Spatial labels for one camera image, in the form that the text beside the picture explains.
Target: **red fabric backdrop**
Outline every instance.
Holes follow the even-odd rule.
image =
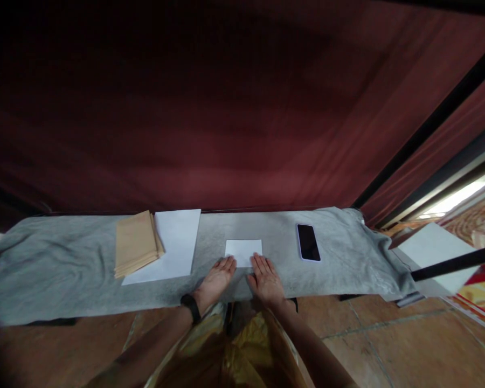
[[[485,18],[407,5],[157,3],[30,5],[0,51],[0,187],[62,212],[349,206],[485,52]]]
[[[390,214],[485,129],[485,81],[383,184],[361,210],[369,226]]]

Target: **floor tile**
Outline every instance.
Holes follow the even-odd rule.
[[[122,352],[136,313],[81,318],[71,327],[0,328],[4,386],[81,386]]]
[[[472,332],[476,339],[485,346],[485,328],[459,311],[456,311],[454,315],[457,316],[460,319],[460,322],[462,322]]]
[[[387,376],[381,369],[379,359],[364,333],[325,339],[323,342],[359,387],[390,386]]]
[[[451,308],[440,298],[428,298],[412,306],[398,308],[395,303],[385,302],[379,295],[360,296],[350,300],[350,304],[354,307],[363,327]]]
[[[340,302],[335,295],[300,297],[298,313],[321,338],[359,328],[348,302]]]
[[[126,349],[138,341],[145,333],[151,330],[158,322],[167,317],[176,307],[160,308],[139,311],[133,325]]]
[[[395,387],[485,387],[485,348],[451,311],[367,335]]]

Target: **wristwatch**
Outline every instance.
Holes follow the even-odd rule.
[[[182,306],[187,307],[192,313],[192,326],[196,326],[201,321],[201,314],[199,313],[196,299],[190,294],[185,294],[179,301]]]

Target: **smartphone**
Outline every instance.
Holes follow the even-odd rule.
[[[296,230],[298,231],[300,257],[303,260],[320,262],[320,252],[314,236],[314,228],[310,225],[296,224]]]

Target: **hand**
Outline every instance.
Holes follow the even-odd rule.
[[[203,316],[209,306],[219,300],[223,291],[228,287],[236,267],[237,261],[233,256],[218,261],[214,264],[196,291],[192,293],[192,296],[198,304],[201,316]]]
[[[254,253],[251,261],[254,275],[248,276],[248,282],[253,294],[271,310],[285,303],[284,287],[271,260]]]

